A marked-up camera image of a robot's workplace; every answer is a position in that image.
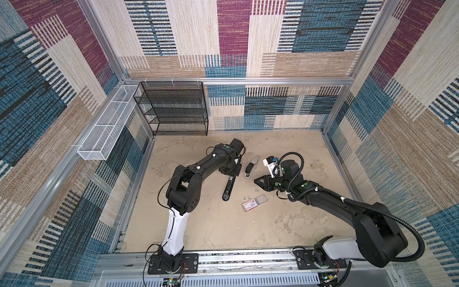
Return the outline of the red white staple box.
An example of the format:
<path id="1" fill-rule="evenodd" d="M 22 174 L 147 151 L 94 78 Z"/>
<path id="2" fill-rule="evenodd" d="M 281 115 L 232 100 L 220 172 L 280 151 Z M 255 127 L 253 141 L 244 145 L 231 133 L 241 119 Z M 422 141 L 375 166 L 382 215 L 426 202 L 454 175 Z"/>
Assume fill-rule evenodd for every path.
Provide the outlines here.
<path id="1" fill-rule="evenodd" d="M 248 212 L 259 206 L 259 203 L 255 199 L 251 199 L 241 204 L 245 212 Z"/>

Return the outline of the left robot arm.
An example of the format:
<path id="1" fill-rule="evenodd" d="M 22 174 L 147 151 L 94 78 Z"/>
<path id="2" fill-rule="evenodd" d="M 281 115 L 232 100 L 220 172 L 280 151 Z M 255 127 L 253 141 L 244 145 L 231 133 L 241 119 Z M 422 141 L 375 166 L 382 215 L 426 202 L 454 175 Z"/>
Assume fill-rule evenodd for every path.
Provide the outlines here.
<path id="1" fill-rule="evenodd" d="M 220 143 L 193 165 L 179 165 L 169 181 L 166 191 L 169 222 L 163 243 L 158 247 L 160 263 L 167 271 L 177 271 L 182 265 L 184 234 L 190 213 L 197 207 L 204 180 L 214 171 L 229 177 L 222 195 L 229 200 L 236 178 L 241 171 L 241 158 L 246 149 L 239 139 L 230 144 Z"/>

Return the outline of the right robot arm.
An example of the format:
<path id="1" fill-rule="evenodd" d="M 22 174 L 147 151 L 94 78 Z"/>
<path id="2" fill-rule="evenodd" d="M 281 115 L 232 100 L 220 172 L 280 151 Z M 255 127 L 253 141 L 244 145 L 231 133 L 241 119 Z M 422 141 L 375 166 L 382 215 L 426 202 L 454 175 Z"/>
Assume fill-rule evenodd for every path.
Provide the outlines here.
<path id="1" fill-rule="evenodd" d="M 263 190 L 284 192 L 290 202 L 324 210 L 354 228 L 353 237 L 326 236 L 319 240 L 313 253 L 317 265 L 324 265 L 328 259 L 359 259 L 384 267 L 408 246 L 396 220 L 383 204 L 354 202 L 305 180 L 294 160 L 279 163 L 276 157 L 268 157 L 263 164 L 269 175 L 254 180 Z"/>

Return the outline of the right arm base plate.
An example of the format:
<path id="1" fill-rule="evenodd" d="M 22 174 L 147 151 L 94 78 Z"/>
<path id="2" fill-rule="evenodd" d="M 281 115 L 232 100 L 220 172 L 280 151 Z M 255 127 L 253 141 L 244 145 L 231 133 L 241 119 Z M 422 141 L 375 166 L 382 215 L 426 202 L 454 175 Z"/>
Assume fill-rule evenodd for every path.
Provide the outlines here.
<path id="1" fill-rule="evenodd" d="M 325 253 L 313 249 L 297 247 L 292 253 L 299 270 L 345 270 L 348 266 L 345 259 L 331 259 Z"/>

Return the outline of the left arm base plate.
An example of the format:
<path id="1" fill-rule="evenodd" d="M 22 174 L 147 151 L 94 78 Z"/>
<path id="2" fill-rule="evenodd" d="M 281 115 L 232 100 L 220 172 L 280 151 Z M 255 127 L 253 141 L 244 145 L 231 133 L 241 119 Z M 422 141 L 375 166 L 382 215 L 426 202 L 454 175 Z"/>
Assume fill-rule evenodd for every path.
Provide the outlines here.
<path id="1" fill-rule="evenodd" d="M 179 275 L 183 271 L 185 274 L 197 273 L 199 263 L 198 253 L 185 253 L 178 254 L 175 257 L 170 257 L 167 254 L 152 255 L 148 263 L 149 275 L 165 275 L 170 273 L 173 275 Z"/>

